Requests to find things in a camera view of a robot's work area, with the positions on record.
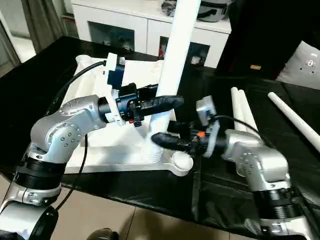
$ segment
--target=blue component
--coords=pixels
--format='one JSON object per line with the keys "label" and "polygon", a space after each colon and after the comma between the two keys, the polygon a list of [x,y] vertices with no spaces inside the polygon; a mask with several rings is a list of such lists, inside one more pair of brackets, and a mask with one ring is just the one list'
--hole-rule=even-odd
{"label": "blue component", "polygon": [[117,64],[115,71],[109,71],[108,84],[112,85],[113,89],[119,90],[121,88],[122,80],[124,78],[125,66]]}

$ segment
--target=black plastic sheet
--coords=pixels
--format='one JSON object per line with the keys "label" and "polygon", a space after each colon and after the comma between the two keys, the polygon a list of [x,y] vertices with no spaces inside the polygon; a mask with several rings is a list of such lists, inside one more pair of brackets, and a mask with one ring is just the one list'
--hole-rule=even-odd
{"label": "black plastic sheet", "polygon": [[[14,166],[30,143],[32,125],[73,75],[75,57],[88,54],[104,58],[108,52],[132,60],[157,60],[154,56],[63,37],[1,78],[0,100],[5,113],[0,125],[3,175],[13,177]],[[320,153],[267,94],[275,92],[320,133],[320,91],[262,79],[216,77],[212,68],[185,66],[178,92],[184,97],[184,106],[176,109],[177,119],[196,120],[196,101],[207,95],[212,95],[218,114],[232,116],[232,87],[245,91],[259,131],[287,158],[291,178],[315,214],[313,218],[306,209],[316,228],[320,221]],[[220,131],[234,128],[229,121],[221,120],[220,125]],[[62,183],[71,186],[74,179],[75,174],[65,175]],[[257,211],[246,180],[218,152],[211,159],[194,159],[194,167],[185,177],[169,171],[84,173],[76,189],[232,233],[260,237]]]}

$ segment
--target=black cable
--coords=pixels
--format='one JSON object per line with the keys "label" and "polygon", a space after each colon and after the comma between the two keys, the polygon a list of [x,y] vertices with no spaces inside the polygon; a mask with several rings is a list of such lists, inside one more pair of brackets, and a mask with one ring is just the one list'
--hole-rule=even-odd
{"label": "black cable", "polygon": [[70,191],[67,193],[67,195],[65,196],[65,198],[62,200],[62,202],[60,202],[60,204],[55,208],[55,210],[59,210],[68,200],[68,198],[70,197],[70,195],[72,194],[72,192],[75,190],[76,185],[77,185],[77,181],[79,179],[79,177],[81,176],[82,170],[84,169],[85,163],[86,163],[86,159],[87,159],[87,153],[88,153],[88,135],[86,134],[84,136],[84,155],[83,155],[83,160],[82,160],[82,164],[79,170],[79,173],[77,173],[75,180],[73,182],[72,187],[70,188]]}
{"label": "black cable", "polygon": [[46,111],[46,116],[50,114],[52,108],[55,106],[55,104],[57,103],[57,101],[59,100],[59,98],[61,97],[61,95],[64,93],[64,91],[69,87],[70,84],[72,84],[76,79],[78,79],[80,76],[82,76],[83,74],[85,74],[86,72],[90,71],[91,69],[94,69],[98,66],[101,65],[106,65],[107,61],[98,61],[88,67],[86,67],[85,69],[81,70],[80,72],[78,72],[76,75],[73,76],[73,78],[71,78],[68,82],[66,82],[63,87],[57,92],[57,94],[55,95],[52,103],[50,104],[48,110]]}
{"label": "black cable", "polygon": [[256,134],[258,134],[261,139],[269,145],[269,147],[273,148],[273,149],[276,149],[275,145],[272,144],[272,142],[270,140],[268,140],[265,136],[263,136],[258,130],[256,130],[253,126],[249,125],[248,123],[244,122],[244,121],[241,121],[237,118],[234,118],[232,116],[228,116],[228,115],[214,115],[213,116],[213,120],[217,120],[217,119],[228,119],[230,121],[233,121],[233,122],[237,122],[239,124],[242,124],[244,126],[246,126],[247,128],[251,129],[252,131],[254,131]]}

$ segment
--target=cabinet door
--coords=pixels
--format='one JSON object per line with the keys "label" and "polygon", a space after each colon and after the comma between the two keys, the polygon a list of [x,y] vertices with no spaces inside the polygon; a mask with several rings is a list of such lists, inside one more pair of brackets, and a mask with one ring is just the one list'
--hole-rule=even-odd
{"label": "cabinet door", "polygon": [[81,40],[147,53],[146,18],[73,4]]}
{"label": "cabinet door", "polygon": [[[149,20],[146,53],[165,54],[172,23]],[[226,45],[228,34],[194,28],[187,61],[192,64],[216,68]]]}

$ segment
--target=white pvc pipe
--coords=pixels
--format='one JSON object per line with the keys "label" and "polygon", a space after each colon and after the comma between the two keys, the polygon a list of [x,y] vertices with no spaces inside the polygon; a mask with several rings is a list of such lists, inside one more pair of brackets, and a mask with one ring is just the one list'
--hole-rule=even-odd
{"label": "white pvc pipe", "polygon": [[[238,88],[235,86],[231,88],[231,99],[232,99],[232,110],[233,110],[233,117],[240,120],[240,121],[245,121],[242,107],[241,107],[241,101],[240,101],[240,96],[238,92]],[[241,123],[234,122],[234,129],[238,131],[247,131],[246,126],[242,125]]]}
{"label": "white pvc pipe", "polygon": [[270,92],[268,97],[283,112],[284,115],[300,130],[309,142],[320,153],[320,136],[313,130],[298,114],[296,114],[284,101],[274,92]]}
{"label": "white pvc pipe", "polygon": [[[245,91],[239,90],[238,94],[239,94],[239,98],[240,98],[240,104],[241,104],[241,108],[242,108],[242,114],[243,114],[243,117],[244,117],[244,122],[246,124],[249,124],[255,130],[258,130],[255,118],[254,118],[254,116],[252,114],[251,108],[250,108],[249,103],[248,103],[248,99],[247,99],[246,94],[245,94]],[[254,132],[252,129],[247,127],[246,131],[248,133],[252,133],[252,134],[254,134],[254,135],[256,135],[256,136],[258,136],[260,138],[259,134]]]}
{"label": "white pvc pipe", "polygon": [[[177,95],[182,72],[187,58],[191,36],[197,20],[201,0],[178,0],[163,68],[156,96]],[[151,141],[151,136],[167,131],[170,111],[154,114],[151,117],[146,142],[142,148],[148,162],[158,162],[163,148]]]}

